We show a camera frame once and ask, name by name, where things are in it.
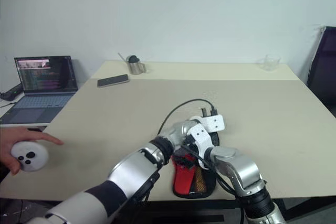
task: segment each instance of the floor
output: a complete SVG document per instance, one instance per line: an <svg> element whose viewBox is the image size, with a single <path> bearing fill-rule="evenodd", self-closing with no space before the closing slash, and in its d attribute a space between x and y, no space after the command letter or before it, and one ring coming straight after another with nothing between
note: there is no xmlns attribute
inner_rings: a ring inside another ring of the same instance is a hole
<svg viewBox="0 0 336 224"><path fill-rule="evenodd" d="M295 206L301 203L302 201L304 201L304 199L299 199L299 198L285 199L285 204L287 208L290 208L292 206ZM7 200L2 200L1 201L2 211L0 215L0 223L1 224L18 224L21 204L22 204L21 200L12 200L11 202L8 202ZM20 221L22 223L25 223L33 217L43 216L47 210L48 210L48 207L46 206L23 200L23 208L22 208L22 215L21 215ZM152 223L161 223L160 219L158 219L158 215L160 215L160 213L152 214L152 217L154 218ZM239 223L239 218L240 218L238 209L211 210L207 212L202 211L202 212L195 212L194 215L195 216L197 215L223 215L224 216L224 222L222 221L211 222L212 224L214 223L236 224L236 223ZM136 224L136 223L149 223L149 222L148 220L145 222L142 222L141 217L139 217L133 222L133 224ZM304 217L298 220L291 221L289 223L291 224L335 224L336 223L336 207L326 209L324 211L318 212L313 215L309 215L307 217Z"/></svg>

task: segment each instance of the white wall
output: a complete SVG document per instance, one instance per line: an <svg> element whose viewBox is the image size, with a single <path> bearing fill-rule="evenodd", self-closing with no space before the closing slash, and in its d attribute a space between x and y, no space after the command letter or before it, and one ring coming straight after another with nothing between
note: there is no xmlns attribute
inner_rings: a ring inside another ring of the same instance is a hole
<svg viewBox="0 0 336 224"><path fill-rule="evenodd" d="M85 81L118 51L176 62L280 54L304 80L324 25L336 26L335 0L0 0L0 90L18 81L14 57L71 55Z"/></svg>

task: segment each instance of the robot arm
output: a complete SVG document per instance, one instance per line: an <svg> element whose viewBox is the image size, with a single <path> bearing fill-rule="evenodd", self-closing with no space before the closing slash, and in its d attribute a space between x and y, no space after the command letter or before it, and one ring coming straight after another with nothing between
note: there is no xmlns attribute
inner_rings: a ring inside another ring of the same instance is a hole
<svg viewBox="0 0 336 224"><path fill-rule="evenodd" d="M110 223L128 200L144 198L158 180L160 168L187 137L194 140L199 156L231 180L250 224L286 223L270 199L256 164L236 149L213 146L208 132L223 129L221 115L176 123L124 158L104 183L72 196L29 224Z"/></svg>

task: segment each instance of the beige table surface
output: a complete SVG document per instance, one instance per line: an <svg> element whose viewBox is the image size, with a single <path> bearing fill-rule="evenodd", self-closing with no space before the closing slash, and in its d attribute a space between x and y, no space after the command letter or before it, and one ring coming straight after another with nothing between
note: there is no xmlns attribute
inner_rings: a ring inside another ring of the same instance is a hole
<svg viewBox="0 0 336 224"><path fill-rule="evenodd" d="M105 63L94 77L108 77L106 71L109 76L118 74L121 63ZM174 106L193 98L206 98L217 106L226 123L219 134L221 146L249 155L268 181L272 197L336 195L335 117L286 65L272 73L246 67L250 74L238 80L221 76L195 81L187 74L187 80L131 76L129 83L98 89L97 80L90 79L46 129L65 145L43 143L50 154L47 166L8 175L0 185L0 197L64 200L103 182L124 156L155 137ZM267 80L268 74L277 77ZM195 102L180 108L167 126L201 114L202 106ZM171 163L160 170L150 200L182 200L172 193L173 173ZM231 197L217 187L207 199Z"/></svg>

